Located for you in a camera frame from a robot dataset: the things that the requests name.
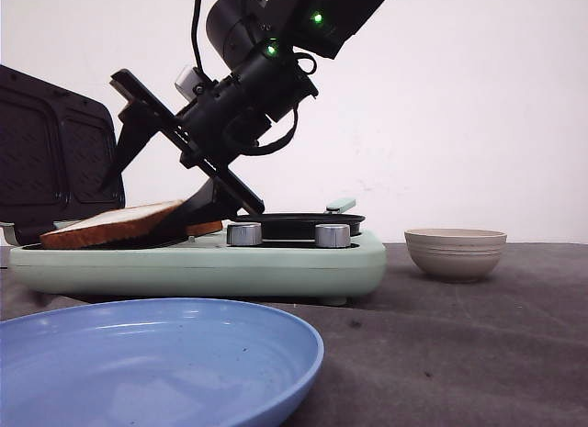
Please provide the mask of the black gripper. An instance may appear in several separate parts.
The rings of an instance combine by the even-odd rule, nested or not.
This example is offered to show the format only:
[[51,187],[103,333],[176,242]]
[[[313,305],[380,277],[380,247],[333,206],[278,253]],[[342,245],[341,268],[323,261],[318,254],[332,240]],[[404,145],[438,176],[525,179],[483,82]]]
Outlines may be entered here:
[[222,81],[204,84],[198,97],[177,114],[129,70],[114,73],[110,83],[127,105],[119,113],[119,140],[99,190],[118,181],[161,132],[181,151],[181,164],[199,167],[209,180],[154,227],[149,242],[177,240],[187,235],[189,226],[230,218],[241,208],[262,213],[263,201],[229,165],[241,155],[268,155],[291,142],[293,129],[266,145],[257,141],[287,113],[297,113],[302,99],[318,95],[309,73],[299,65],[311,58],[289,47],[259,45]]

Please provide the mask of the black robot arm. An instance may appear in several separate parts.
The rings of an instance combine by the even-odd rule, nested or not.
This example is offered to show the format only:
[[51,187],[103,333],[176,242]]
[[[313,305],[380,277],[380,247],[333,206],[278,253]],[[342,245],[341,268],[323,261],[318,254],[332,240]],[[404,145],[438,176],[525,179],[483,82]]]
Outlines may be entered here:
[[162,133],[180,150],[181,164],[200,168],[208,180],[150,230],[151,239],[172,240],[190,225],[231,219],[239,210],[261,214],[263,201],[231,171],[231,162],[268,155],[291,142],[291,133],[266,145],[259,139],[273,123],[296,115],[305,97],[317,96],[300,61],[334,58],[384,1],[218,0],[206,32],[230,72],[213,80],[197,65],[191,97],[179,112],[171,112],[130,71],[112,75],[127,105],[104,185]]

